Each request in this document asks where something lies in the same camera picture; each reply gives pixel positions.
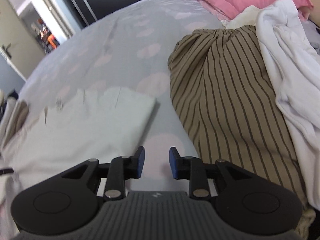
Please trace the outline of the white t-shirt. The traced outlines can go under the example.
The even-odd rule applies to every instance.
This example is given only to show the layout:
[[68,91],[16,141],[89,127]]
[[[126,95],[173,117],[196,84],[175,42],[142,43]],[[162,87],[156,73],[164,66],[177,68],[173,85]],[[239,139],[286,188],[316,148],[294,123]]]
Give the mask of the white t-shirt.
[[1,151],[3,164],[14,171],[1,179],[1,239],[17,233],[10,204],[21,190],[88,159],[132,155],[155,104],[129,88],[80,89],[24,125]]

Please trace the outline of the olive striped garment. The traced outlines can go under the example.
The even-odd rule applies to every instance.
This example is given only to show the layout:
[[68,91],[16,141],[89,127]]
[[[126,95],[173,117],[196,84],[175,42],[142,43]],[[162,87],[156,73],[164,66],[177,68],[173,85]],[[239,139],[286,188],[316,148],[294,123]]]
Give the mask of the olive striped garment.
[[170,97],[205,163],[225,159],[294,192],[303,204],[297,233],[319,239],[291,135],[261,55],[255,27],[199,29],[168,59]]

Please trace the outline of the beige folded towel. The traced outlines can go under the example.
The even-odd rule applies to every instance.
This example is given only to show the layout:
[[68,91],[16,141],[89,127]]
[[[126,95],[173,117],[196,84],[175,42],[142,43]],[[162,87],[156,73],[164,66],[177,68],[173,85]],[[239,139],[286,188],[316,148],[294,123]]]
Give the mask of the beige folded towel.
[[10,139],[22,128],[29,114],[29,106],[25,100],[16,103],[7,124],[3,144],[6,145]]

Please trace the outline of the grey pink-dotted bed cover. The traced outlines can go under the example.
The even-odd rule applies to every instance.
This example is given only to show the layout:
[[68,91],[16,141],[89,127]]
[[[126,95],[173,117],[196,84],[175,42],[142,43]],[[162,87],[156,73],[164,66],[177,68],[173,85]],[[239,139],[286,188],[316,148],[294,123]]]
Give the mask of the grey pink-dotted bed cover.
[[80,89],[124,87],[149,95],[156,104],[138,143],[145,148],[142,178],[130,180],[127,188],[185,191],[186,182],[172,178],[169,148],[189,156],[196,151],[171,104],[167,61],[185,35],[221,27],[198,0],[143,0],[118,10],[41,61],[20,92],[29,106],[24,125],[57,100],[71,100]]

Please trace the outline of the white crumpled garment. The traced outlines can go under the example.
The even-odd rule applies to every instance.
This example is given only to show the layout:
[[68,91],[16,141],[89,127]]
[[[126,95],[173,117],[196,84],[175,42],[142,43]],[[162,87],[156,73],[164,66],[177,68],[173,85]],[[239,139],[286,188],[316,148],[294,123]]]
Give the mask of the white crumpled garment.
[[296,150],[309,203],[319,208],[319,55],[293,0],[251,5],[226,24],[254,25],[261,54]]

